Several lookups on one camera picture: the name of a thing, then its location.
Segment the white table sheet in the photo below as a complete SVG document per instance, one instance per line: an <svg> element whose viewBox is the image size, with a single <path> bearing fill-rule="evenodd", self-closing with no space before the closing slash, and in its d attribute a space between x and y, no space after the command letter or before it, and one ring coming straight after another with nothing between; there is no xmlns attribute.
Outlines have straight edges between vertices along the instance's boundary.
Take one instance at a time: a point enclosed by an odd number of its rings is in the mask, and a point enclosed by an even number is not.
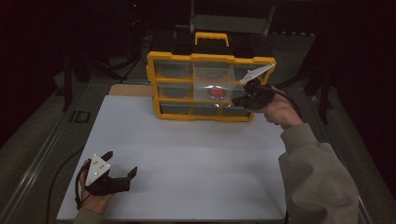
<svg viewBox="0 0 396 224"><path fill-rule="evenodd" d="M106 210L114 221L270 221L285 216L281 128L157 119L148 97L105 97L82 152L112 152L111 177L137 175Z"/></svg>

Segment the person's right hand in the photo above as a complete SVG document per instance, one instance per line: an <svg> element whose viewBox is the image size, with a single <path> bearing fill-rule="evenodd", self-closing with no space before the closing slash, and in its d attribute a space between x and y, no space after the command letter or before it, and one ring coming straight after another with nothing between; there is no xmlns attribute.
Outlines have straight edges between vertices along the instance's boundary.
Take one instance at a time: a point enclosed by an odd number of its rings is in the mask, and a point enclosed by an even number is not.
<svg viewBox="0 0 396 224"><path fill-rule="evenodd" d="M268 106L261 109L252 109L252 112L264 114L268 122L279 125L283 130L303 124L302 118L296 112L291 102L285 98L285 92L275 86L272 86L272 89L276 92L281 92L281 95L276 94Z"/></svg>

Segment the grey metal stand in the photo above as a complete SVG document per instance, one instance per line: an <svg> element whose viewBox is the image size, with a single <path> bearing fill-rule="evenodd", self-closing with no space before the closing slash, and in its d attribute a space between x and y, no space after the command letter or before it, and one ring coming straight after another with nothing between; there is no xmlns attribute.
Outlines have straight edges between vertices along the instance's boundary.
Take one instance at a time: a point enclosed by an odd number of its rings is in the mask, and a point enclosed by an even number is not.
<svg viewBox="0 0 396 224"><path fill-rule="evenodd" d="M272 0L191 0L190 31L267 35L275 11Z"/></svg>

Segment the grid of clear drawers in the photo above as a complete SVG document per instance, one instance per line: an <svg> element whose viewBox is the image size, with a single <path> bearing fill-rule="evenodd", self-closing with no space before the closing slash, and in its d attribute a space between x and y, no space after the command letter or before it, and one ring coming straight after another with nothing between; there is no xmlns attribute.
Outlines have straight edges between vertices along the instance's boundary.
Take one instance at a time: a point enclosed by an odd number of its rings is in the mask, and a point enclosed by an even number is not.
<svg viewBox="0 0 396 224"><path fill-rule="evenodd" d="M154 98L153 107L160 119L176 120L216 120L224 122L247 122L253 115L241 106L234 106L232 99L245 95L240 80L253 70L269 63L231 63L235 87L230 101L195 101L193 99L193 64L196 62L154 63L154 77L151 79ZM258 79L264 84L275 67L270 68Z"/></svg>

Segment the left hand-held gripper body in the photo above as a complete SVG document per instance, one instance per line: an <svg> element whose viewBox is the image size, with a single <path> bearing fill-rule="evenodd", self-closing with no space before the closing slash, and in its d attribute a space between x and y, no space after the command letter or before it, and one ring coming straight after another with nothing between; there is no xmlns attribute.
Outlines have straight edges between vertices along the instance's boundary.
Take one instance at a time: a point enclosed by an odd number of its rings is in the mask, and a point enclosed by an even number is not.
<svg viewBox="0 0 396 224"><path fill-rule="evenodd" d="M112 178L109 176L111 165L94 154L89 162L85 190L94 196L105 196L130 190L128 177Z"/></svg>

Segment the aluminium rail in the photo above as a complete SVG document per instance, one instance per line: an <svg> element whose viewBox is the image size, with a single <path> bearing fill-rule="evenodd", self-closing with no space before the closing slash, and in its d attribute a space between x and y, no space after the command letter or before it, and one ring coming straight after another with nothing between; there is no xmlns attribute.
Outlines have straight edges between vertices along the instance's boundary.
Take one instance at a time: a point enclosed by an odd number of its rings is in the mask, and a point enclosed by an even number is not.
<svg viewBox="0 0 396 224"><path fill-rule="evenodd" d="M51 96L0 148L0 224L13 222L87 87L73 88L65 111L65 99Z"/></svg>
<svg viewBox="0 0 396 224"><path fill-rule="evenodd" d="M319 114L320 95L307 95L309 112L305 116L314 125L319 138L332 145L341 163L345 165L359 191L358 224L374 224L370 214L370 186L366 180L374 177L372 161L356 128L349 120L344 108L337 99L330 100L326 110L326 121Z"/></svg>

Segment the person's left hand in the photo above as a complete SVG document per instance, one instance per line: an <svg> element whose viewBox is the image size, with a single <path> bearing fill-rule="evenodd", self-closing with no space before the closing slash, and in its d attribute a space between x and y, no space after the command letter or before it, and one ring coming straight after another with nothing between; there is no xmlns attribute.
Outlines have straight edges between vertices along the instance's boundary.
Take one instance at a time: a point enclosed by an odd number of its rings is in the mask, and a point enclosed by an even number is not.
<svg viewBox="0 0 396 224"><path fill-rule="evenodd" d="M79 184L81 187L80 192L80 209L90 210L96 214L103 215L113 198L113 194L107 194L105 196L94 196L91 195L87 190L85 190L85 181L87 177L87 171L81 172L79 177Z"/></svg>

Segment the red round button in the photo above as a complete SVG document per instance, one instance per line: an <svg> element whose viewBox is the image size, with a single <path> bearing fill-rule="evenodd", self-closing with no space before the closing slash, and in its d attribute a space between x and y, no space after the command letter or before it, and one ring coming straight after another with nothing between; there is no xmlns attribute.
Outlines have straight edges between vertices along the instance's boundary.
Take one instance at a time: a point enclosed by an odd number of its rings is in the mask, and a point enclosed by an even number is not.
<svg viewBox="0 0 396 224"><path fill-rule="evenodd" d="M222 100L225 97L225 90L223 89L210 89L208 96L213 100Z"/></svg>

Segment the black tripod stand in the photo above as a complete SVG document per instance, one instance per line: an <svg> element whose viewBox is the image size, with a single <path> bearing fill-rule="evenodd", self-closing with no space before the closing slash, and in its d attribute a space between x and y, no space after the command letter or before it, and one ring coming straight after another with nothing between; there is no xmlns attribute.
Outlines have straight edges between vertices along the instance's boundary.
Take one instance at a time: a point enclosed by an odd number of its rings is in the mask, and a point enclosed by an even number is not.
<svg viewBox="0 0 396 224"><path fill-rule="evenodd" d="M88 71L90 67L110 78L124 81L139 62L139 58L140 52L137 52L124 63L106 66L90 59L80 51L64 48L64 86L61 88L61 94L64 97L63 111L67 110L73 102L72 74L75 74L78 80L88 82L91 78Z"/></svg>
<svg viewBox="0 0 396 224"><path fill-rule="evenodd" d="M286 88L307 78L308 81L304 86L304 93L306 95L315 95L319 92L318 114L321 120L327 124L331 76L332 69L330 68L329 48L326 43L326 37L323 33L320 33L315 36L315 40L307 52L297 74L277 86L280 89Z"/></svg>

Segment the clear plastic drawer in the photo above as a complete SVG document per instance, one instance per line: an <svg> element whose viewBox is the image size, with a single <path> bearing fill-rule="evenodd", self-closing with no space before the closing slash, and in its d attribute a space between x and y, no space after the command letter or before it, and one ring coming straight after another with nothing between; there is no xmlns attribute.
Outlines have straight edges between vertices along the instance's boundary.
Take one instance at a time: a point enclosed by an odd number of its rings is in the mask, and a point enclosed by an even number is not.
<svg viewBox="0 0 396 224"><path fill-rule="evenodd" d="M195 101L230 101L235 87L233 66L230 63L196 62L193 64L193 99ZM222 100L208 96L210 89L223 89Z"/></svg>

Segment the yellow organizer cabinet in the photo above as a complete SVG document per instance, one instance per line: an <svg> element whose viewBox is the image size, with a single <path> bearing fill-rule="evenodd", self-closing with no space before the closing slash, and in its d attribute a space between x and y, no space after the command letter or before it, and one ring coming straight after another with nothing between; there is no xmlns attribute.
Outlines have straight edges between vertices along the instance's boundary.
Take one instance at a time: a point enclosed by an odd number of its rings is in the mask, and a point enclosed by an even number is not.
<svg viewBox="0 0 396 224"><path fill-rule="evenodd" d="M261 35L159 30L148 51L153 108L160 119L247 122L232 99L251 78L267 83L276 59Z"/></svg>

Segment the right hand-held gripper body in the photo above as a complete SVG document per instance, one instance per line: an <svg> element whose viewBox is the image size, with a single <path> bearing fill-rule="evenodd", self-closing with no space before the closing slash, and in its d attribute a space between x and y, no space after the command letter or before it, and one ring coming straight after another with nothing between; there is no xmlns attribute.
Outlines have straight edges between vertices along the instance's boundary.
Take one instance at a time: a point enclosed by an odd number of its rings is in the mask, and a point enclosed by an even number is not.
<svg viewBox="0 0 396 224"><path fill-rule="evenodd" d="M244 86L248 82L251 82L254 86L253 92L245 92L244 97L249 98L249 103L248 107L244 108L263 108L272 101L275 96L275 92L270 87L262 85L262 82L258 79L258 76L264 74L274 66L274 63L269 63L265 66L248 70L247 74L240 80L240 83Z"/></svg>

